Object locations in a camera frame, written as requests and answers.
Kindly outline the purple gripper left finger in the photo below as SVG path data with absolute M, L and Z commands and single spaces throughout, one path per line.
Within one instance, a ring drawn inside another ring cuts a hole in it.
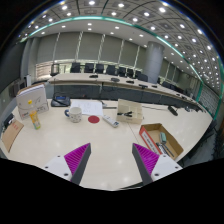
M 91 144 L 82 145 L 66 155 L 51 159 L 43 169 L 76 185 L 83 177 L 88 159 L 91 154 Z

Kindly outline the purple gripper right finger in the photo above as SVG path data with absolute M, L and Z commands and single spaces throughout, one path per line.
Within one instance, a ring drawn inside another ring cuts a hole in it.
M 136 143 L 132 145 L 132 154 L 135 158 L 143 185 L 150 184 L 182 169 L 168 155 L 158 155 Z

